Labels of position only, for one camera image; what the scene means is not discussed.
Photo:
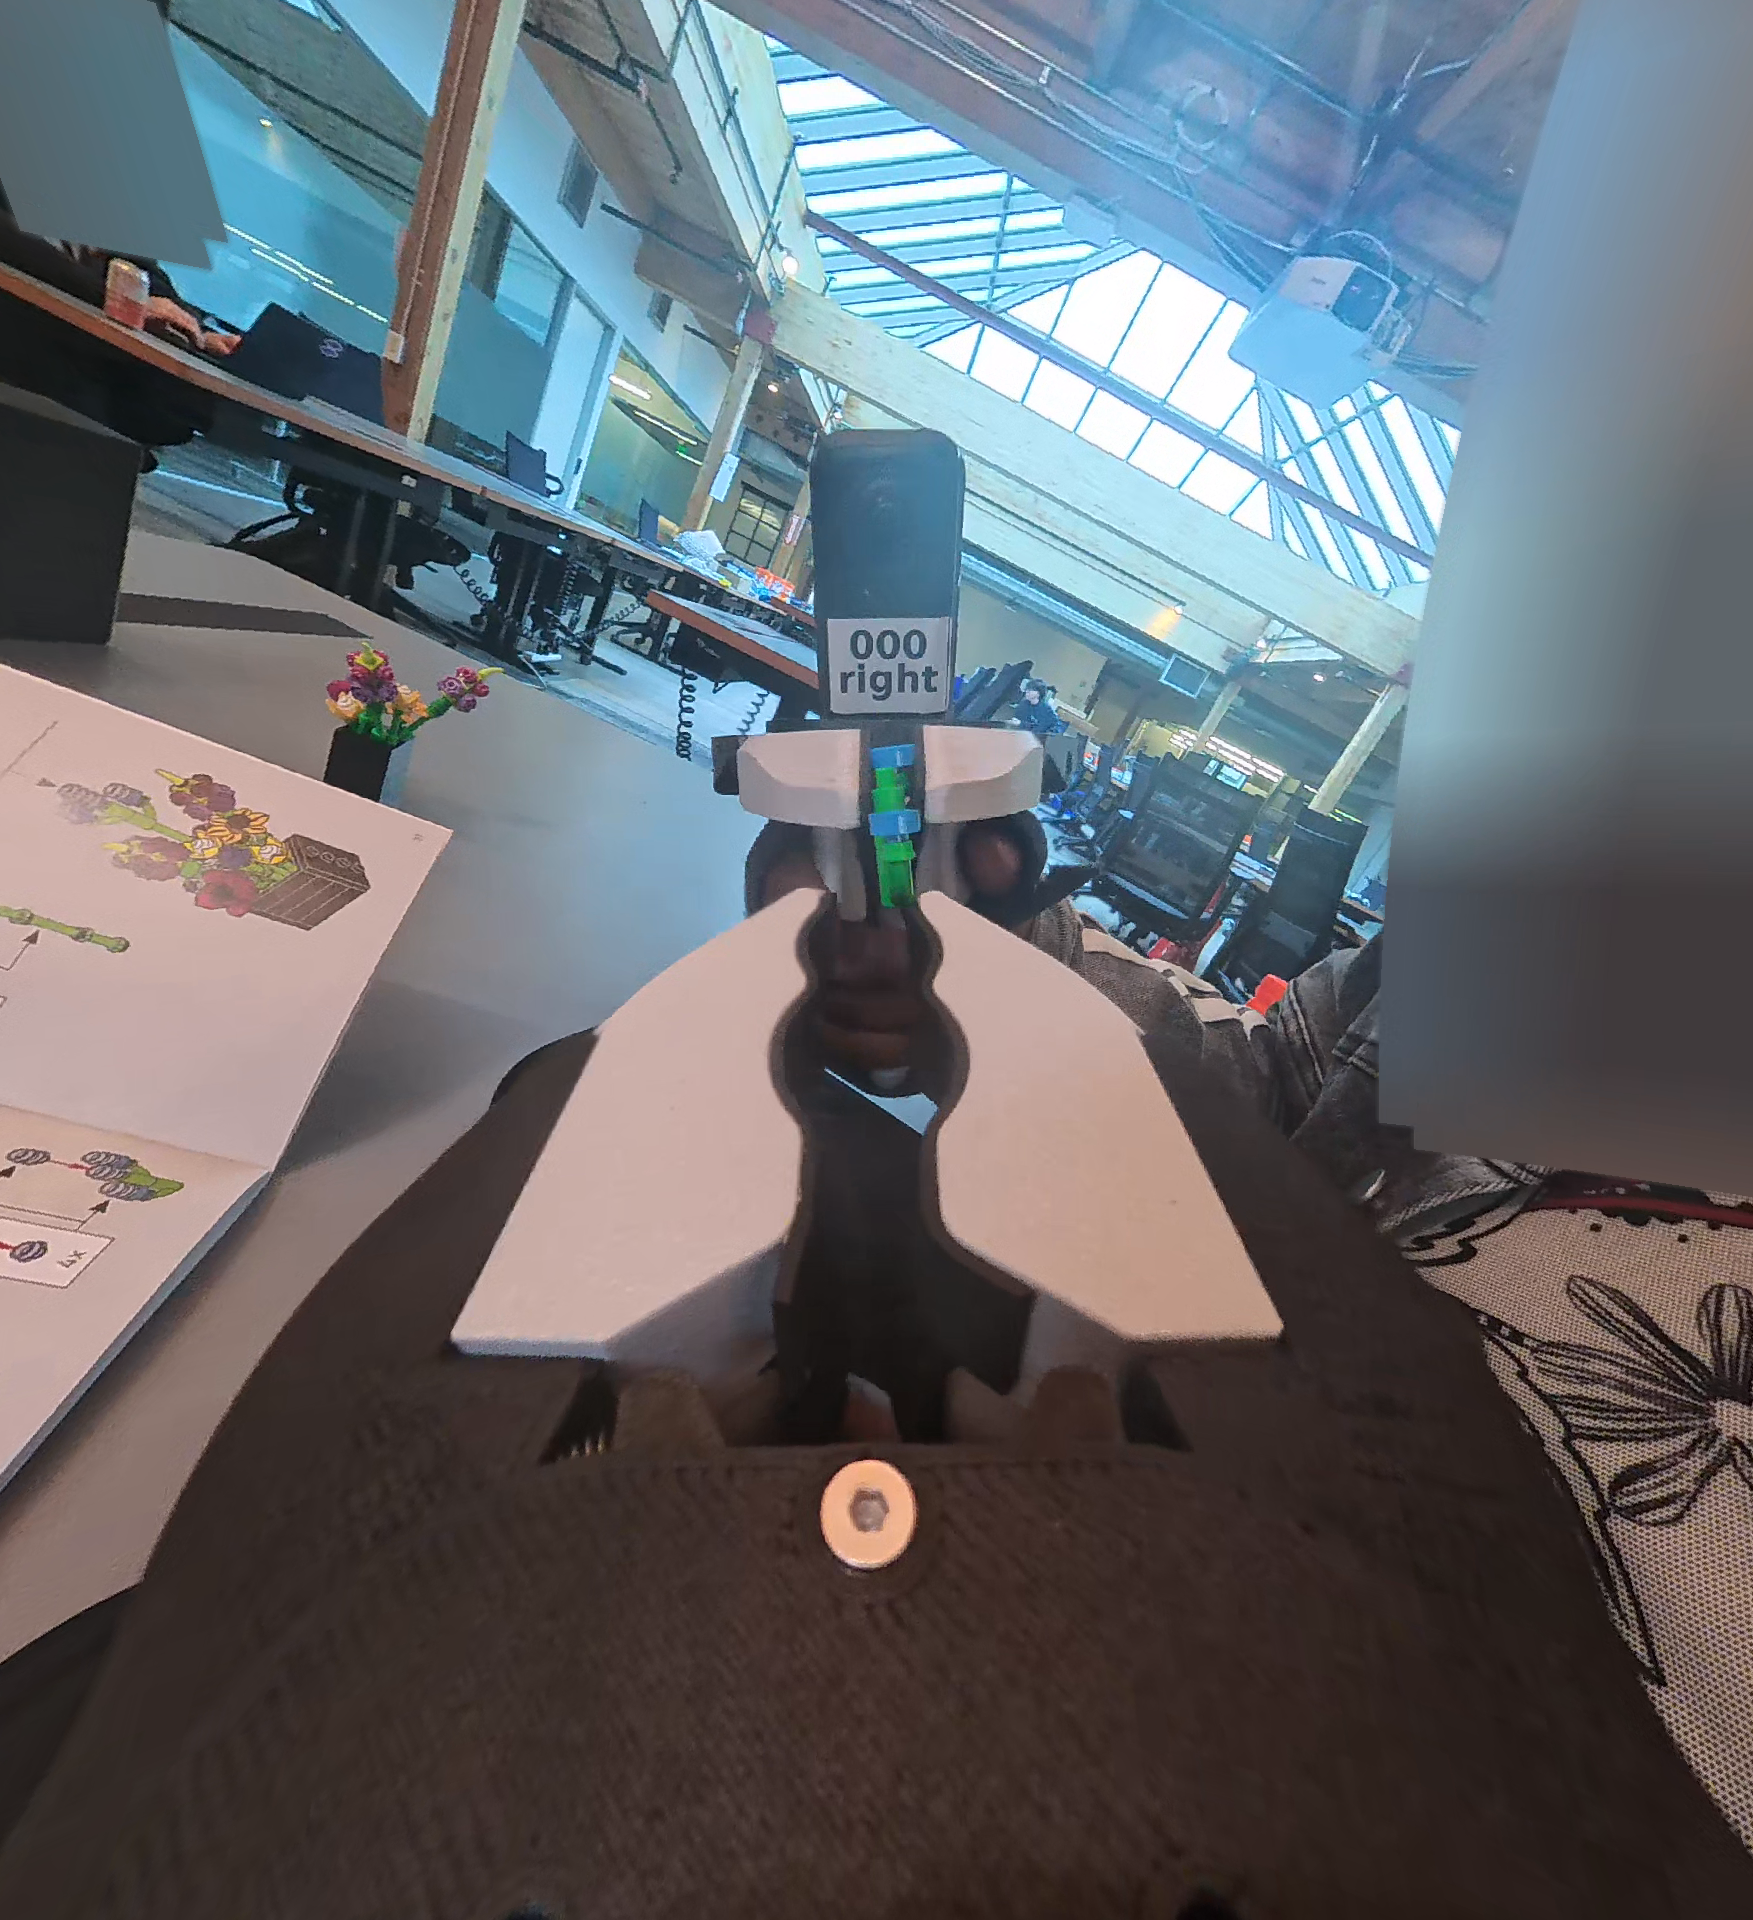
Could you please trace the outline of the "person's right hand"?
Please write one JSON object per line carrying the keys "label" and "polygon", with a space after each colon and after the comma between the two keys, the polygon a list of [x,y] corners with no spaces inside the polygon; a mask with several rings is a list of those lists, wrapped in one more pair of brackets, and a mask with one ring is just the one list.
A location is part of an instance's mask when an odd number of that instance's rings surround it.
{"label": "person's right hand", "polygon": [[[1048,868],[1048,839],[1028,814],[957,824],[957,878],[974,908],[1016,900]],[[789,892],[823,892],[812,833],[766,823],[746,848],[746,916]],[[867,1094],[918,1094],[934,1066],[934,1016],[927,995],[927,948],[901,909],[872,908],[812,927],[807,1039],[826,1069]]]}

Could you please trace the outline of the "white ceiling projector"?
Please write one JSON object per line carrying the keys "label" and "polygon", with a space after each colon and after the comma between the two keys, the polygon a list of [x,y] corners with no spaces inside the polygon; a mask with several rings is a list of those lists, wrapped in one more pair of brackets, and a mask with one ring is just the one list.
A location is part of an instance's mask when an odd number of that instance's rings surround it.
{"label": "white ceiling projector", "polygon": [[1327,415],[1388,376],[1409,339],[1409,290],[1347,253],[1297,253],[1243,312],[1227,356]]}

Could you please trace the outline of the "lego instruction booklet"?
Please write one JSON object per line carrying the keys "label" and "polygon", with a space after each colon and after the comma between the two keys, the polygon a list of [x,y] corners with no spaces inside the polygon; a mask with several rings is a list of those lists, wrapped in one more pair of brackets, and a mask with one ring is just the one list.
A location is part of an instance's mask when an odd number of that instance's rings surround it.
{"label": "lego instruction booklet", "polygon": [[269,1188],[447,844],[0,664],[0,1495]]}

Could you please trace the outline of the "plain black box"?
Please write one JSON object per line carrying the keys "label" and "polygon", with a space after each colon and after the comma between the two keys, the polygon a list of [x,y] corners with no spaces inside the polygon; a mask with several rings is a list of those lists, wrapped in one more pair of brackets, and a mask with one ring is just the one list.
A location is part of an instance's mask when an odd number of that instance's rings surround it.
{"label": "plain black box", "polygon": [[109,641],[142,447],[0,384],[0,641]]}

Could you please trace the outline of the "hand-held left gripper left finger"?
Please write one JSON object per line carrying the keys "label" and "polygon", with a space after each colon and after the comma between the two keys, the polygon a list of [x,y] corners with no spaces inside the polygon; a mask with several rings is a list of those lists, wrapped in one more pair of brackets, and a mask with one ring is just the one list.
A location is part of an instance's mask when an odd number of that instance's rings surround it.
{"label": "hand-held left gripper left finger", "polygon": [[823,892],[789,892],[631,995],[470,1286],[461,1357],[752,1362],[797,1222],[771,1051]]}

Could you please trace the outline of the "long grey office desk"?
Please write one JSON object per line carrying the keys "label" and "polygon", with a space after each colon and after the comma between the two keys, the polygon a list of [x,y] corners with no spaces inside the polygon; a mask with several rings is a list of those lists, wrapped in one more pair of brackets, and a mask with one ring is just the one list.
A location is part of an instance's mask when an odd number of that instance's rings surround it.
{"label": "long grey office desk", "polygon": [[683,621],[691,565],[677,565],[638,538],[625,538],[585,515],[558,512],[508,489],[499,472],[455,457],[415,447],[327,410],[317,397],[283,397],[236,382],[212,356],[169,348],[152,335],[113,322],[105,312],[0,262],[0,290],[61,317],[92,348],[109,348],[147,373],[160,373],[215,410],[212,441],[246,462],[307,464],[314,472],[384,489],[492,559],[492,583],[474,586],[474,639],[501,664],[550,646],[597,658],[608,633],[645,633],[665,651]]}

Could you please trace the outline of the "green lego stem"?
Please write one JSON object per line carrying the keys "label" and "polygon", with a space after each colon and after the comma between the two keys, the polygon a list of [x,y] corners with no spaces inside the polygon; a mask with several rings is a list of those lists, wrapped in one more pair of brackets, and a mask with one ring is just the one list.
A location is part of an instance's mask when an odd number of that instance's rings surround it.
{"label": "green lego stem", "polygon": [[[865,819],[867,814],[894,814],[894,807],[911,807],[919,819],[919,745],[918,745],[918,763],[901,772],[901,775],[894,775],[894,772],[872,775],[867,772]],[[919,834],[911,834],[911,839],[872,839],[867,834],[867,864],[872,864],[885,909],[918,908],[918,839]]]}

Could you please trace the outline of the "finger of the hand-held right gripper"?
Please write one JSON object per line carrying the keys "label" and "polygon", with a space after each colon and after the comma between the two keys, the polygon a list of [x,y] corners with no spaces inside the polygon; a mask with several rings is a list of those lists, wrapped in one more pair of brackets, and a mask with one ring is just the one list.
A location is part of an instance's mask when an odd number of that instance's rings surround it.
{"label": "finger of the hand-held right gripper", "polygon": [[839,921],[879,909],[865,726],[756,732],[739,741],[739,801],[812,834],[812,864]]}
{"label": "finger of the hand-held right gripper", "polygon": [[1048,834],[1034,819],[1042,745],[1007,726],[919,726],[918,898],[1034,900]]}

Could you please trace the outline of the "floral print shirt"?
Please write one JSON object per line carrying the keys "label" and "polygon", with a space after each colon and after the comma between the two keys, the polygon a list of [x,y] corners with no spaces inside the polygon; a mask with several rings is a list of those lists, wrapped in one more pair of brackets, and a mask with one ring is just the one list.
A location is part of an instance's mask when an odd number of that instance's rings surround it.
{"label": "floral print shirt", "polygon": [[1753,1850],[1753,1199],[1439,1166],[1362,1200],[1477,1313],[1661,1726]]}

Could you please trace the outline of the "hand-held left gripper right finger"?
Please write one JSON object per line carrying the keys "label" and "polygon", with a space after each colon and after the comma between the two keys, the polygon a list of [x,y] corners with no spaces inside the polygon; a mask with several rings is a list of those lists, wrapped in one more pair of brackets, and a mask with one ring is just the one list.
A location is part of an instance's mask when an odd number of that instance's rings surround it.
{"label": "hand-held left gripper right finger", "polygon": [[934,1118],[911,1225],[980,1317],[954,1364],[1012,1409],[1167,1362],[1281,1357],[1281,1313],[1128,1016],[927,892]]}

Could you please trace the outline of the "lego flower bouquet model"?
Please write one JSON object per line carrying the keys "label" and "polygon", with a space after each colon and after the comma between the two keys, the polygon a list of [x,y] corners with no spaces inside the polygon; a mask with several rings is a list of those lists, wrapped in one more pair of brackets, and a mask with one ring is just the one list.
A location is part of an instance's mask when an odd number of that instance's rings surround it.
{"label": "lego flower bouquet model", "polygon": [[376,641],[350,646],[349,673],[323,685],[335,714],[323,785],[381,801],[401,752],[410,752],[428,721],[474,714],[492,675],[501,675],[501,666],[461,664],[434,692],[415,692]]}

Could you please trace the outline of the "black office chair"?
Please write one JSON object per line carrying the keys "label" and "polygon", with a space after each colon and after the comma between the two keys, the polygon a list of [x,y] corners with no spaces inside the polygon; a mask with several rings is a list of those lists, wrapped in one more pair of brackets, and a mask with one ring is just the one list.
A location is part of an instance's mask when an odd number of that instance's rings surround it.
{"label": "black office chair", "polygon": [[1289,833],[1267,892],[1243,908],[1227,970],[1258,992],[1264,977],[1297,983],[1334,942],[1334,916],[1369,824],[1300,814]]}
{"label": "black office chair", "polygon": [[283,509],[239,526],[225,547],[294,571],[368,611],[415,590],[428,566],[463,566],[470,543],[384,489],[284,464]]}
{"label": "black office chair", "polygon": [[1108,839],[1106,883],[1128,948],[1177,948],[1208,916],[1241,833],[1241,788],[1216,775],[1216,755],[1136,761],[1122,823]]}

